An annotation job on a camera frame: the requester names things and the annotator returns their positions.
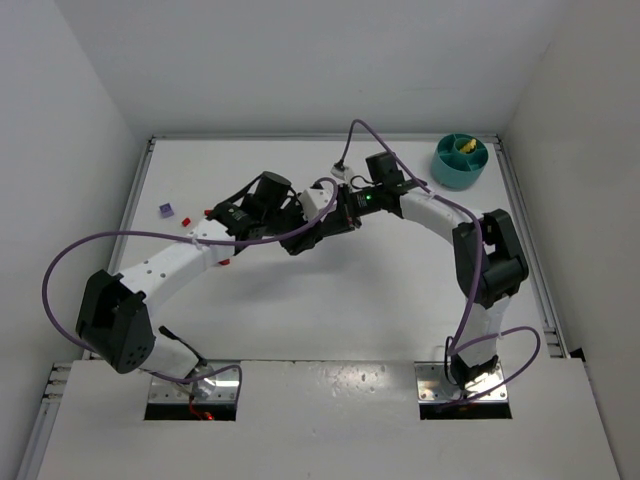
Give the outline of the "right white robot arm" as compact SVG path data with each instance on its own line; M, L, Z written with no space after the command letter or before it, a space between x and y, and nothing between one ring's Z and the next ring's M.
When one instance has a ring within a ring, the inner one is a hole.
M370 180L357 189L342 160L332 174L340 180L336 207L323 222L323 234L353 230L361 218L387 212L418 224L453 248L457 284L466 298L463 316L446 341L448 380L462 389L493 372L499 360L497 339L511 298L528 278L529 268L508 212L475 214L407 179L389 153L366 159Z

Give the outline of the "yellow lego brick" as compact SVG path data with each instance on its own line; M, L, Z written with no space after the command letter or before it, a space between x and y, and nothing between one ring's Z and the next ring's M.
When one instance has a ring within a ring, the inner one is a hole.
M467 142L465 145L460 147L459 151L461 153L468 154L470 152L473 152L475 149L476 149L476 140L472 139L469 142Z

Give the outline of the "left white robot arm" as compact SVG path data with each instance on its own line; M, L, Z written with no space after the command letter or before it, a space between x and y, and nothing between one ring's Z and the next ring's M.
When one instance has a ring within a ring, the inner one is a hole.
M117 373L140 369L178 380L200 363L198 354L152 318L171 297L207 270L248 247L277 243L290 254L314 241L338 188L321 181L297 193L265 171L218 203L186 236L142 262L87 281L76 333Z

